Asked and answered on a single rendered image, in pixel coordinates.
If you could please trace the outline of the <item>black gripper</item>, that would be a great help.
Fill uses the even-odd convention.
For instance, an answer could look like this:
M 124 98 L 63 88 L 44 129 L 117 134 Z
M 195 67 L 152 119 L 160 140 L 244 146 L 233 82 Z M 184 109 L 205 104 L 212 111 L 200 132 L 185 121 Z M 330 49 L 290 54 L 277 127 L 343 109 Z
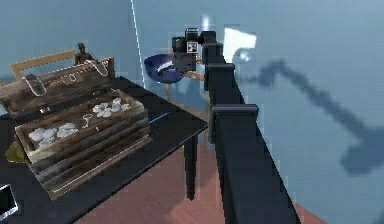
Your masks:
M 172 51 L 172 62 L 168 61 L 161 64 L 156 69 L 157 72 L 173 68 L 180 73 L 196 70 L 196 55 L 198 53 L 198 43 L 196 41 L 188 41 L 185 37 L 173 37 Z

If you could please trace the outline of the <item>dark blue bowl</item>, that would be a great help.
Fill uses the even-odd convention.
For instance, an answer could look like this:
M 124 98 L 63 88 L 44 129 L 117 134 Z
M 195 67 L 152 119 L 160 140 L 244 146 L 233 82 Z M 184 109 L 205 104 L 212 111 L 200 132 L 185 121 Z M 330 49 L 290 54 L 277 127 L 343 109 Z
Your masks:
M 178 72 L 175 68 L 167 69 L 160 72 L 157 72 L 156 69 L 163 63 L 168 61 L 172 62 L 173 56 L 171 54 L 156 54 L 150 57 L 147 57 L 144 60 L 144 66 L 146 73 L 149 78 L 158 82 L 165 84 L 172 84 L 180 81 L 184 74 Z

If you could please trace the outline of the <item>blue pencil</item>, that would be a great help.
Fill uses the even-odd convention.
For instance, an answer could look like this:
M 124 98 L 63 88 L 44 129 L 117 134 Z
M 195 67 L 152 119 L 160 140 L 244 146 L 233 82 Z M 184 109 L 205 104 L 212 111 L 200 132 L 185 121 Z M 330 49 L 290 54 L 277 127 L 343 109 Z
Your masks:
M 162 114 L 162 115 L 160 115 L 160 116 L 158 116 L 158 117 L 156 117 L 156 118 L 150 120 L 150 121 L 149 121 L 149 124 L 150 124 L 150 125 L 154 124 L 156 121 L 158 121 L 158 120 L 160 120 L 160 119 L 166 117 L 168 114 L 169 114 L 169 112 L 164 113 L 164 114 Z

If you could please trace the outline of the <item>black table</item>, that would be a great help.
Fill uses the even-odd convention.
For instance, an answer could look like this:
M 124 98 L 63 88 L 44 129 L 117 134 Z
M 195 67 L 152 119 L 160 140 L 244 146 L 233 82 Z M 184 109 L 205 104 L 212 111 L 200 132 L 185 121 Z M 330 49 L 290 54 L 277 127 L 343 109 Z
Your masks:
M 0 116 L 0 185 L 11 185 L 18 204 L 18 210 L 0 224 L 74 224 L 180 147 L 186 149 L 184 194 L 194 198 L 198 135 L 208 124 L 123 77 L 114 85 L 141 101 L 149 110 L 150 120 L 169 114 L 150 125 L 152 142 L 55 201 L 26 165 L 6 160 L 15 121 L 7 114 Z

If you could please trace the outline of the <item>dark figurine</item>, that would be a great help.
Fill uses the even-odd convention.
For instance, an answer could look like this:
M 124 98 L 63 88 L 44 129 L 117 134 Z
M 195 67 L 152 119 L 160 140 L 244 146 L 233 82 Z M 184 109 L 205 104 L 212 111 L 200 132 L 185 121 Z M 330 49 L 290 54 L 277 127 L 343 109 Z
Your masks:
M 83 64 L 88 60 L 93 60 L 93 56 L 86 51 L 85 45 L 83 43 L 78 44 L 79 52 L 75 55 L 75 65 Z

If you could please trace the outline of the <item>open brown wooden chest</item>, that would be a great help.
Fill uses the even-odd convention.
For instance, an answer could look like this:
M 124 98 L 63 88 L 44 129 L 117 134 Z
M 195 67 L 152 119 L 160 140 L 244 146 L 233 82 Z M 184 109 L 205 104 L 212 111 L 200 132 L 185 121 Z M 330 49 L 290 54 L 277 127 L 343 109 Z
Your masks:
M 114 59 L 88 60 L 0 85 L 0 105 L 16 121 L 15 137 L 26 164 L 53 200 L 151 141 L 148 111 L 113 86 Z M 98 118 L 92 109 L 121 98 L 129 110 Z M 88 128 L 83 115 L 93 114 Z M 28 135 L 37 128 L 74 123 L 78 131 L 39 148 Z

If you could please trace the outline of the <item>olive green lump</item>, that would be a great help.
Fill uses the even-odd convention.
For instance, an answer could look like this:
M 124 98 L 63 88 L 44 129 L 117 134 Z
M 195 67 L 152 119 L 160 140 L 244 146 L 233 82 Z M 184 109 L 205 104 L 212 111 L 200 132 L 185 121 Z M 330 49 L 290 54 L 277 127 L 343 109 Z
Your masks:
M 11 163 L 24 163 L 25 154 L 17 141 L 13 141 L 5 152 L 5 156 L 8 162 Z

